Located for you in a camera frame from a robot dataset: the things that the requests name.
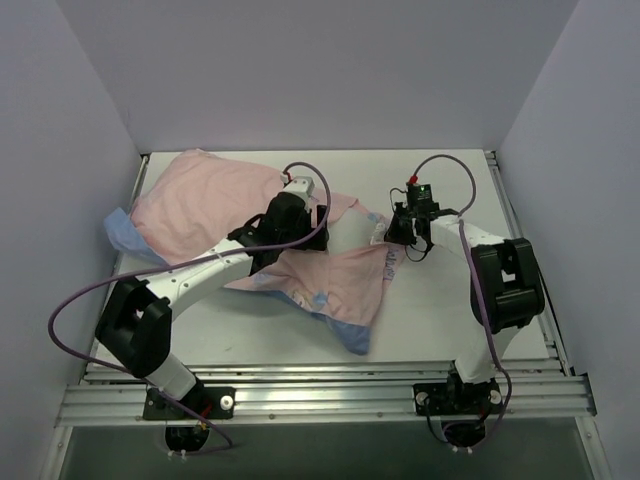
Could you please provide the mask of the blue printed pillowcase pink inside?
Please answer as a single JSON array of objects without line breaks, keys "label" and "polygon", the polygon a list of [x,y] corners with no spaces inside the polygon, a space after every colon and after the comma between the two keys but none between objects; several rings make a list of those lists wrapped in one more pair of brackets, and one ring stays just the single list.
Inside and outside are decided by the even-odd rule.
[{"label": "blue printed pillowcase pink inside", "polygon": [[251,248],[233,290],[265,292],[324,321],[347,351],[366,355],[403,251],[384,240],[387,219],[358,198],[316,186],[308,201],[285,193],[291,173],[203,150],[177,155],[130,211],[103,221],[118,251],[175,265]]}]

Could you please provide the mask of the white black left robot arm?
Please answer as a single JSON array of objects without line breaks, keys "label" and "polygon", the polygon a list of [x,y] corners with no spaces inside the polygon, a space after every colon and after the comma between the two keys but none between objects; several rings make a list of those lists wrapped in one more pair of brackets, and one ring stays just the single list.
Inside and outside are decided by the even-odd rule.
[{"label": "white black left robot arm", "polygon": [[185,266],[118,280],[97,340],[131,376],[167,395],[166,408],[177,418],[211,413],[218,401],[171,351],[173,322],[205,296],[274,264],[285,250],[325,250],[329,208],[312,207],[306,194],[280,192],[265,212]]}]

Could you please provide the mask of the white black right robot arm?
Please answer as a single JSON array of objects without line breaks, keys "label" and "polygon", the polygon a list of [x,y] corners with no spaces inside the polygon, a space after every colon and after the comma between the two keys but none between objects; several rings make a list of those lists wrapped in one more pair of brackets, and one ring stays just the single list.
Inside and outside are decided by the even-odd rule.
[{"label": "white black right robot arm", "polygon": [[433,199],[416,176],[406,183],[406,200],[393,205],[385,239],[404,247],[425,242],[464,260],[470,274],[470,307],[479,324],[475,339],[452,362],[446,382],[425,393],[425,414],[476,415],[506,409],[512,379],[502,359],[515,336],[545,308],[538,262],[530,241],[491,234],[467,223]]}]

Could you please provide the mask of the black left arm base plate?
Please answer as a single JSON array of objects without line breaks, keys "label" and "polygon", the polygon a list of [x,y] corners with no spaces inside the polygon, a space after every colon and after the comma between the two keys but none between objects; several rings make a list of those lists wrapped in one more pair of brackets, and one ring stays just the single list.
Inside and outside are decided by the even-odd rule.
[{"label": "black left arm base plate", "polygon": [[192,416],[181,406],[211,420],[231,419],[234,415],[236,389],[230,386],[198,386],[178,405],[165,398],[157,388],[146,392],[142,418],[149,421],[187,420]]}]

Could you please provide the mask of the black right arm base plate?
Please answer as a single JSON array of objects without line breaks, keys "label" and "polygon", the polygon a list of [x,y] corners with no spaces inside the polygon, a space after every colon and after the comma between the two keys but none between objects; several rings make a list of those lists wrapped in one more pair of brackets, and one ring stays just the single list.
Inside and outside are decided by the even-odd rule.
[{"label": "black right arm base plate", "polygon": [[417,383],[412,386],[414,406],[419,416],[472,416],[498,414],[503,398],[496,382],[449,385]]}]

